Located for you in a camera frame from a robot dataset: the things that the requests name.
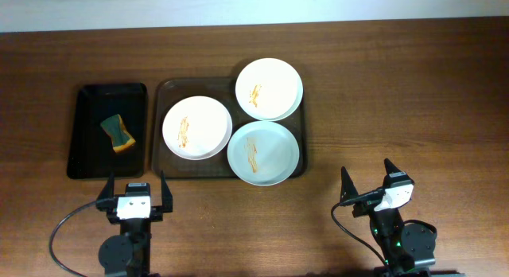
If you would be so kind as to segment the green and yellow sponge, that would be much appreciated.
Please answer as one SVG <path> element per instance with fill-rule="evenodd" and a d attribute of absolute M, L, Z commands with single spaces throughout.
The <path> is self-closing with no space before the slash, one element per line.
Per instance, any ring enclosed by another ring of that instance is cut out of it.
<path fill-rule="evenodd" d="M 110 137 L 113 151 L 116 154 L 124 152 L 131 148 L 136 140 L 128 132 L 122 120 L 122 116 L 112 115 L 100 123 L 101 128 Z"/>

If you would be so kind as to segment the white plate top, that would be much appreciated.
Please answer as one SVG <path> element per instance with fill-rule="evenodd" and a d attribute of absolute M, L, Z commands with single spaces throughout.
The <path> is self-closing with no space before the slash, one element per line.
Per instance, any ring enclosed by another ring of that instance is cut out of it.
<path fill-rule="evenodd" d="M 239 106 L 252 118 L 278 121 L 293 114 L 303 99 L 297 70 L 276 58 L 262 58 L 242 69 L 235 82 Z"/>

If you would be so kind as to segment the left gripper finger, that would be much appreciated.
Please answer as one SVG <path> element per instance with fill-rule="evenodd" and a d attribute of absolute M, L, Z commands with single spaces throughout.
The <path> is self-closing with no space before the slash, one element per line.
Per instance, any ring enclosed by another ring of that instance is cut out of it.
<path fill-rule="evenodd" d="M 165 173 L 163 170 L 161 171 L 161 207 L 162 208 L 173 207 L 173 195 L 165 180 Z"/>
<path fill-rule="evenodd" d="M 97 200 L 101 201 L 113 198 L 114 191 L 115 191 L 115 174 L 111 172 L 107 179 L 107 183 L 101 190 L 99 196 L 97 197 Z"/>

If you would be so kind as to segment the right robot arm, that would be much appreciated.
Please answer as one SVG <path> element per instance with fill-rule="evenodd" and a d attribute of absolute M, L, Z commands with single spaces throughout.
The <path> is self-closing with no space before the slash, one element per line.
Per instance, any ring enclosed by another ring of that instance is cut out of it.
<path fill-rule="evenodd" d="M 389 159 L 384 160 L 383 184 L 360 194 L 347 170 L 341 169 L 340 201 L 333 206 L 352 206 L 354 218 L 367 216 L 371 234 L 381 248 L 375 255 L 383 262 L 376 276 L 429 276 L 436 263 L 437 229 L 421 220 L 403 220 L 399 209 L 408 204 L 414 180 Z"/>

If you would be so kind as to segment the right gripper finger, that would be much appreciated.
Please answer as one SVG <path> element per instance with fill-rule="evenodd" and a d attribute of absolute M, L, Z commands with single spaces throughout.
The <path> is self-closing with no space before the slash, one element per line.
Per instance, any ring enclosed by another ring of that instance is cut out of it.
<path fill-rule="evenodd" d="M 340 201 L 350 201 L 359 196 L 356 187 L 354 186 L 353 180 L 351 179 L 347 169 L 341 167 L 341 190 L 340 190 Z"/>
<path fill-rule="evenodd" d="M 384 166 L 387 175 L 401 173 L 401 170 L 389 159 L 384 159 Z"/>

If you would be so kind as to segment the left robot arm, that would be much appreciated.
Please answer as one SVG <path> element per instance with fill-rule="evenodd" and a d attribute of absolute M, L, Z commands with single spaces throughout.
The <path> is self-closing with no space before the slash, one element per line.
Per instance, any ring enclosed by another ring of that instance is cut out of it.
<path fill-rule="evenodd" d="M 106 276 L 146 277 L 150 270 L 151 225 L 163 221 L 173 211 L 173 195 L 161 174 L 161 204 L 151 203 L 150 184 L 129 183 L 124 194 L 115 194 L 112 174 L 96 201 L 96 208 L 106 213 L 120 233 L 106 239 L 99 248 L 98 259 Z"/>

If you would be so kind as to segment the white plate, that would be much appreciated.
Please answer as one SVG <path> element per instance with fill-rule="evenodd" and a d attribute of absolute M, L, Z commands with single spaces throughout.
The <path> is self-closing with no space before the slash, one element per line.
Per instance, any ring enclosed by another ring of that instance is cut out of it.
<path fill-rule="evenodd" d="M 177 102 L 163 119 L 162 137 L 178 157 L 204 160 L 218 154 L 233 131 L 226 107 L 207 96 L 192 96 Z"/>
<path fill-rule="evenodd" d="M 297 70 L 276 58 L 262 58 L 242 69 L 235 82 L 239 106 L 252 118 L 278 121 L 293 114 L 303 99 Z"/>

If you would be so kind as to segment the pale blue plate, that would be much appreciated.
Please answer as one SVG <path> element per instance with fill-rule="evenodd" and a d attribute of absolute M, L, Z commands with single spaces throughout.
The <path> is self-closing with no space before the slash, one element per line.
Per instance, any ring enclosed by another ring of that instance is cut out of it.
<path fill-rule="evenodd" d="M 227 161 L 241 180 L 258 186 L 276 185 L 297 168 L 296 138 L 279 123 L 257 121 L 240 127 L 227 146 Z"/>

